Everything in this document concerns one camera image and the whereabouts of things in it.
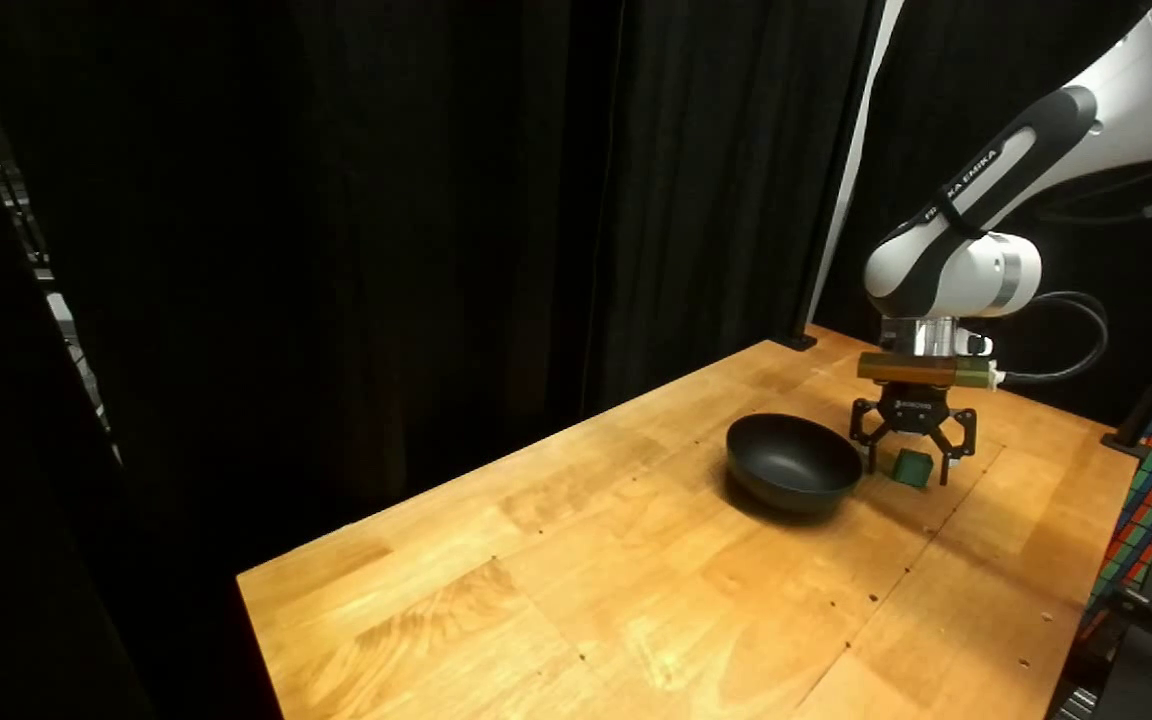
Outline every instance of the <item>wood grain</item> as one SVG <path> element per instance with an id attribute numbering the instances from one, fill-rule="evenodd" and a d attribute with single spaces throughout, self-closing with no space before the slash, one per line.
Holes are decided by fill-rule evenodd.
<path id="1" fill-rule="evenodd" d="M 1091 420 L 977 407 L 947 487 L 827 520 L 728 486 L 755 411 L 844 432 L 867 347 L 764 342 L 238 578 L 289 719 L 1038 717 L 1132 477 Z M 901 447 L 884 441 L 879 469 Z"/>

